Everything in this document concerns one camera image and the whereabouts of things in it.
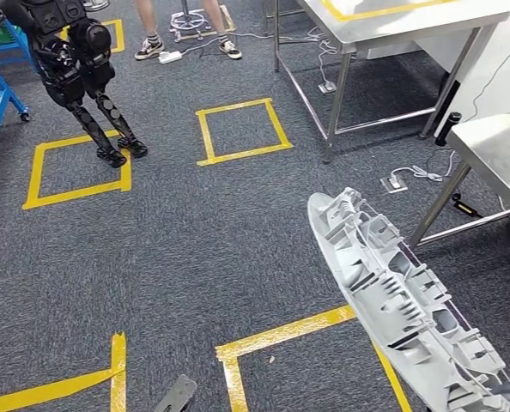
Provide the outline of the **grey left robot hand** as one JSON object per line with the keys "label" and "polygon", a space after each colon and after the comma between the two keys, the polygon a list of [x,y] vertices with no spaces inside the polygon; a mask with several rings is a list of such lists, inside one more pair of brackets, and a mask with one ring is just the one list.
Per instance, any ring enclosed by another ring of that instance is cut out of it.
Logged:
{"label": "grey left robot hand", "polygon": [[184,374],[179,375],[154,409],[154,412],[186,412],[193,404],[198,384]]}

